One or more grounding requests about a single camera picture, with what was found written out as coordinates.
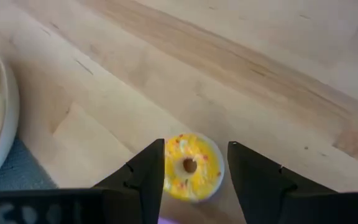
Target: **wooden surface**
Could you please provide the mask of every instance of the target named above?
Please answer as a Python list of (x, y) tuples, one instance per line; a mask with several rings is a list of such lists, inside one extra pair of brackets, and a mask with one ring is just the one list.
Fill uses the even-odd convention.
[[(0, 53), (21, 91), (19, 136), (60, 187), (90, 187), (154, 139), (196, 131), (225, 156), (236, 140), (329, 188), (358, 191), (358, 160), (332, 147), (358, 86), (325, 80), (332, 69), (358, 72), (358, 4), (340, 4), (354, 13), (341, 11), (332, 33), (324, 20), (334, 1), (311, 2), (291, 27), (268, 30), (300, 5), (288, 1), (293, 14), (284, 15), (272, 1), (260, 15), (251, 6), (261, 11), (261, 3), (235, 0), (0, 0)], [(322, 15), (318, 4), (327, 6)], [(338, 91), (339, 81), (352, 91)], [(164, 195), (161, 215), (244, 223), (226, 170), (209, 202)]]

